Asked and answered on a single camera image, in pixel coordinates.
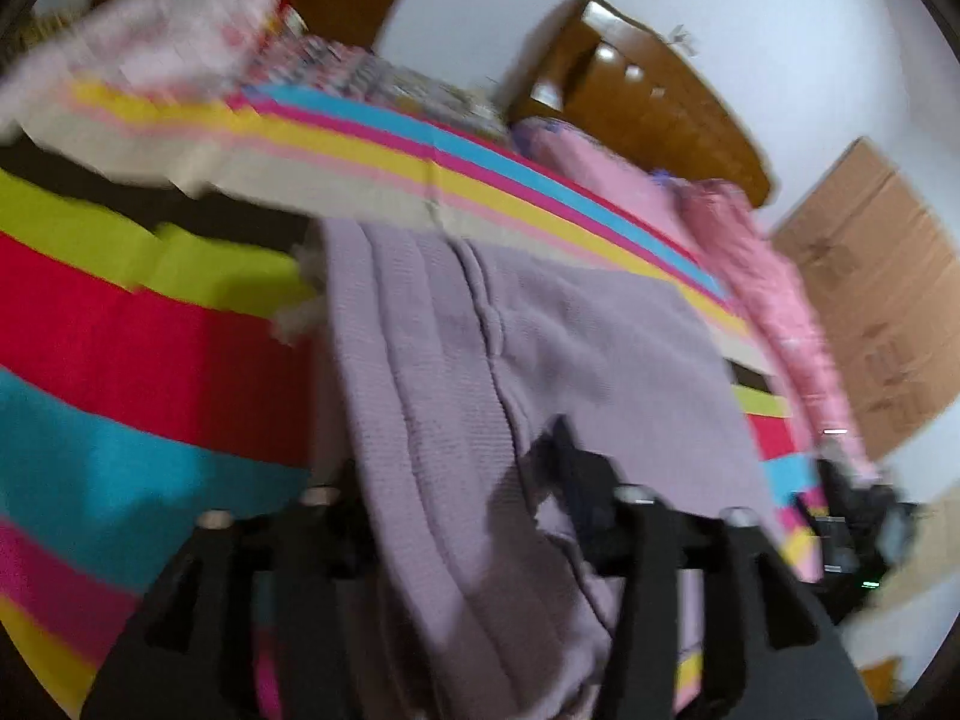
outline lavender garment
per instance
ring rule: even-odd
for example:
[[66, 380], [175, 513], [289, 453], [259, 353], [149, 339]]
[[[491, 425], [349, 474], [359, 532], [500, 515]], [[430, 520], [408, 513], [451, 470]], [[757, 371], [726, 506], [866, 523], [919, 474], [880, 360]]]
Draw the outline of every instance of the lavender garment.
[[602, 671], [616, 588], [558, 547], [562, 508], [517, 459], [558, 413], [624, 480], [781, 535], [726, 362], [671, 285], [380, 224], [323, 234], [371, 521], [449, 716], [556, 717]]

